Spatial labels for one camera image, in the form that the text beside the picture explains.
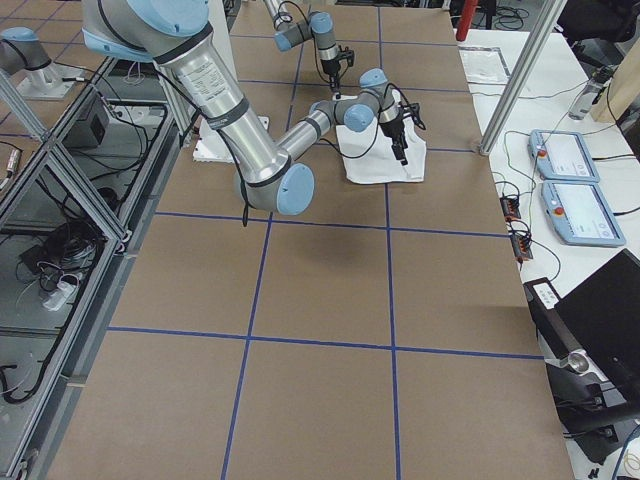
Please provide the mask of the second robot arm grey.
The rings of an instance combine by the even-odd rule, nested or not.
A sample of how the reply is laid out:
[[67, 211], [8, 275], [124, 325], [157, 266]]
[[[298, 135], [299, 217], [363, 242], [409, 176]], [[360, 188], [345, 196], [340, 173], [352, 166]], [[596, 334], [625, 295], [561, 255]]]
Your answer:
[[63, 99], [84, 69], [55, 63], [36, 33], [27, 27], [11, 27], [1, 32], [1, 70], [8, 76], [20, 71], [26, 78], [17, 86], [26, 99]]

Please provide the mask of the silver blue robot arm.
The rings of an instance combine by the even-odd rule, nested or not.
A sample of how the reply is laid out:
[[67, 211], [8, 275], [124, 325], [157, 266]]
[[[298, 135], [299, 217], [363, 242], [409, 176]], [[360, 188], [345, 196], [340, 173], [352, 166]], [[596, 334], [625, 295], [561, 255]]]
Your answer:
[[380, 68], [368, 70], [360, 77], [361, 91], [358, 96], [352, 99], [343, 97], [342, 72], [354, 65], [355, 52], [338, 45], [331, 15], [324, 11], [314, 11], [304, 14], [296, 22], [286, 8], [286, 1], [267, 1], [265, 4], [272, 16], [274, 41], [280, 51], [289, 51], [309, 40], [314, 43], [314, 61], [322, 69], [319, 76], [326, 81], [334, 95], [330, 100], [313, 104], [305, 118], [308, 124], [316, 128], [317, 136], [322, 137], [329, 128], [336, 125], [361, 133], [369, 125], [376, 123], [383, 135], [391, 140], [396, 160], [406, 166], [408, 143], [404, 120], [419, 106], [408, 103], [405, 98], [397, 100], [394, 93], [398, 88]]
[[102, 55], [154, 62], [170, 70], [211, 129], [231, 152], [238, 191], [247, 209], [298, 215], [314, 194], [312, 170], [299, 162], [333, 126], [354, 132], [377, 122], [391, 149], [407, 162], [406, 106], [393, 96], [384, 72], [360, 78], [354, 99], [320, 101], [279, 140], [271, 138], [213, 44], [214, 28], [205, 1], [85, 1], [86, 46]]

